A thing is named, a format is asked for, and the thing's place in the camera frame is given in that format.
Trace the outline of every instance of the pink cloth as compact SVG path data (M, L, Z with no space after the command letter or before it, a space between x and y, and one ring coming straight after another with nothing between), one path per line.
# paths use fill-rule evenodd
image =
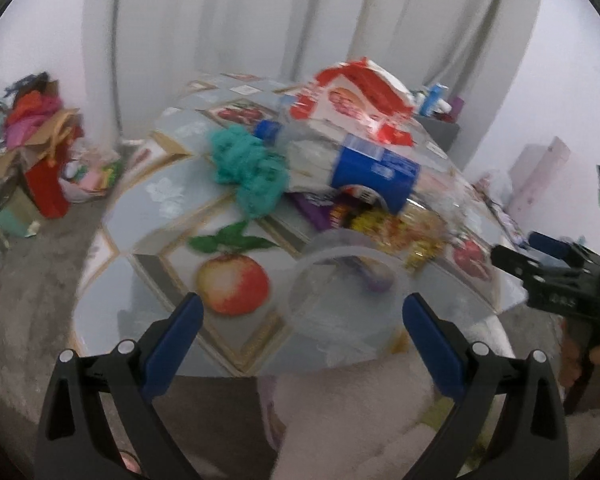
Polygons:
M12 124L4 133L4 140L7 143L7 149L12 150L22 146L38 130L42 123L47 119L46 115L34 115L25 117L17 123Z

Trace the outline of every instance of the patterned tablecloth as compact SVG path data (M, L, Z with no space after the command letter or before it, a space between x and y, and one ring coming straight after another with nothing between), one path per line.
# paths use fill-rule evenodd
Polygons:
M207 134L231 122L250 127L275 118L281 96L297 90L292 83L251 75L203 75L188 83L155 121L110 199L85 263L72 336L81 355L109 352L121 339L139 338L153 321L167 317L188 290L195 290L196 270L208 256L189 250L187 239L214 234L242 216L233 189L213 180ZM418 162L452 167L426 134L415 140ZM484 205L476 204L472 218L479 243L504 241ZM250 254L275 288L315 230L284 199L269 217L252 222L246 234L278 245ZM414 290L462 330L486 322L506 339L495 314L523 301L520 286L497 270L478 283L459 272L451 253L445 256L416 275ZM366 339L371 352L343 351L294 332L278 314L276 297L270 294L252 314L239 317L207 309L178 373L252 376L316 370L389 352L404 336L398 319L395 327Z

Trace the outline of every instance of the gray concrete floor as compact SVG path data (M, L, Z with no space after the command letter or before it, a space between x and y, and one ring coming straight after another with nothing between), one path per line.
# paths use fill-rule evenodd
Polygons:
M66 345L82 262L104 206L74 206L35 238L14 240L0 271L0 441L30 478L46 384ZM557 363L554 318L519 307L502 322L517 355L542 348ZM112 402L104 404L119 446L131 450ZM178 377L155 407L205 478L269 477L275 453L264 439L253 380Z

